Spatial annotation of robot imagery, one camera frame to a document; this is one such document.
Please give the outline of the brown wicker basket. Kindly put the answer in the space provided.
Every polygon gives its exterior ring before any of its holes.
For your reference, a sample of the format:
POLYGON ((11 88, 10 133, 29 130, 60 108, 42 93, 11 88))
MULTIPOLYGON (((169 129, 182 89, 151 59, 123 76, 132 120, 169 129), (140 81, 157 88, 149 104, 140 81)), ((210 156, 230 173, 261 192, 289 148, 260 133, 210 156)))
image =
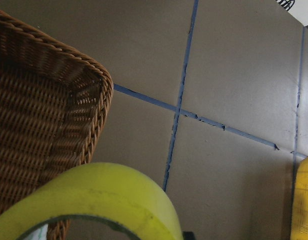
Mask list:
POLYGON ((113 88, 93 58, 0 10, 0 216, 91 161, 113 88))

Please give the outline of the yellow tape roll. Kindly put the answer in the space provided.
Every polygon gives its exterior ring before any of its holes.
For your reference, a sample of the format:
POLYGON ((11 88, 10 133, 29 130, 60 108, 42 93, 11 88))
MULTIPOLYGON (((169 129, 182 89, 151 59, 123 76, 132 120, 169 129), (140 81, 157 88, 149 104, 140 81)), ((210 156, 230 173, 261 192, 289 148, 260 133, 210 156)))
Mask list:
POLYGON ((108 222, 140 240, 178 240, 176 210, 162 188, 125 165, 99 162, 74 167, 0 216, 0 240, 21 240, 60 220, 86 217, 108 222))

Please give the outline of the yellow plastic woven basket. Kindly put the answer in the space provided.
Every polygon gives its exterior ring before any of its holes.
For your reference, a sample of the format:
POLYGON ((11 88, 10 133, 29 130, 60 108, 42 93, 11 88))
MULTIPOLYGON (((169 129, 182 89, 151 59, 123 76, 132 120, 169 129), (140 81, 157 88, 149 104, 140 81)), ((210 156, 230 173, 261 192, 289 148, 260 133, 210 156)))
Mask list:
POLYGON ((296 174, 290 238, 308 240, 308 157, 300 163, 296 174))

